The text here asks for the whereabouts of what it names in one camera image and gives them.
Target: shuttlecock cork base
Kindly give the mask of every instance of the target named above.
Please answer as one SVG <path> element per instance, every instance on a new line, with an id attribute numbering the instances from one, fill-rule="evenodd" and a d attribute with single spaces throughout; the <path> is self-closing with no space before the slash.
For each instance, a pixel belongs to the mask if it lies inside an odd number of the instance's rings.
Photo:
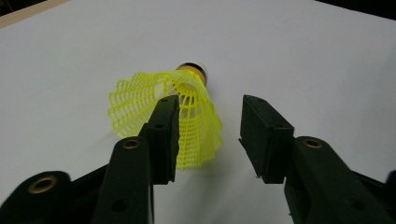
<path id="1" fill-rule="evenodd" d="M 121 138 L 136 136 L 148 122 L 157 102 L 179 97 L 179 152 L 177 169 L 198 168 L 215 158 L 222 144 L 221 121 L 206 91 L 207 71 L 197 62 L 183 63 L 173 71 L 140 72 L 122 79 L 108 96 L 107 114 Z"/>

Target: shuttlecock mesh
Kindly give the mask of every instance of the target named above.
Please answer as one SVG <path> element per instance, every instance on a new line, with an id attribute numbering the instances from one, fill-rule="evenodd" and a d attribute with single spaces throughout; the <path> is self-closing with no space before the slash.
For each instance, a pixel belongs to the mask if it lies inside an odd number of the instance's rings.
<path id="1" fill-rule="evenodd" d="M 215 158 L 222 144 L 222 125 L 204 84 L 193 72 L 136 73 L 120 80 L 109 94 L 107 114 L 119 137 L 136 136 L 158 100 L 173 94 L 178 94 L 180 103 L 177 169 L 200 167 Z"/>

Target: white table surface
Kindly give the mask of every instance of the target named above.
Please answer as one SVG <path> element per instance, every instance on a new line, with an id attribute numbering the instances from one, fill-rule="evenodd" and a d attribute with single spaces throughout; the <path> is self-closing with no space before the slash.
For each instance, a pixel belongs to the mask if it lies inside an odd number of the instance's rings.
<path id="1" fill-rule="evenodd" d="M 308 0 L 76 0 L 0 30 L 0 202 L 31 175 L 106 164 L 115 83 L 190 59 L 209 70 L 224 144 L 155 187 L 156 223 L 292 223 L 283 186 L 257 179 L 238 143 L 244 94 L 352 170 L 396 168 L 396 21 Z"/>

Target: black plastic part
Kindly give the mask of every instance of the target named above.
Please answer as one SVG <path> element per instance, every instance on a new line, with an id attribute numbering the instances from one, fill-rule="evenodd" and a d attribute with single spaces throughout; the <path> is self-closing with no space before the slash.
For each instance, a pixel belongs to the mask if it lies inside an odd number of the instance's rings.
<path id="1" fill-rule="evenodd" d="M 396 20 L 395 0 L 317 0 L 330 5 Z"/>
<path id="2" fill-rule="evenodd" d="M 354 172 L 354 174 L 361 181 L 364 187 L 366 187 L 370 193 L 382 204 L 382 207 L 388 211 L 393 220 L 396 220 L 396 202 L 394 198 L 396 189 L 390 189 L 387 184 L 374 180 L 368 176 L 361 175 L 356 172 Z"/>
<path id="3" fill-rule="evenodd" d="M 178 96 L 162 98 L 139 136 L 148 139 L 152 168 L 152 184 L 175 181 L 178 153 Z"/>
<path id="4" fill-rule="evenodd" d="M 151 223 L 151 191 L 149 143 L 142 137 L 120 140 L 107 166 L 91 223 Z"/>
<path id="5" fill-rule="evenodd" d="M 297 138 L 292 161 L 297 176 L 288 175 L 285 192 L 294 223 L 395 223 L 326 142 L 313 137 Z M 309 195 L 309 202 L 305 202 L 309 205 L 295 209 L 301 206 L 296 199 L 302 196 L 293 189 L 302 187 Z"/>
<path id="6" fill-rule="evenodd" d="M 396 171 L 390 172 L 387 182 L 385 183 L 384 191 L 386 199 L 392 208 L 389 211 L 390 215 L 396 220 Z"/>
<path id="7" fill-rule="evenodd" d="M 64 223 L 71 205 L 64 172 L 44 172 L 21 183 L 0 208 L 0 223 Z"/>
<path id="8" fill-rule="evenodd" d="M 266 101 L 245 95 L 241 138 L 257 176 L 266 184 L 282 184 L 290 158 L 294 128 Z"/>
<path id="9" fill-rule="evenodd" d="M 74 202 L 66 223 L 90 223 L 107 165 L 72 182 Z"/>

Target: yellow shuttlecock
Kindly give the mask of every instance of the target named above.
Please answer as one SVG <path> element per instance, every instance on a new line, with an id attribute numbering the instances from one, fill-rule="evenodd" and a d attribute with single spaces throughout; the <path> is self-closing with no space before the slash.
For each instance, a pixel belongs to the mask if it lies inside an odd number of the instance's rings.
<path id="1" fill-rule="evenodd" d="M 117 83 L 108 96 L 107 114 L 121 138 L 136 136 L 157 102 L 178 94 L 180 103 L 177 169 L 197 168 L 215 158 L 221 146 L 221 121 L 206 91 L 207 72 L 198 63 L 174 71 L 140 72 Z"/>

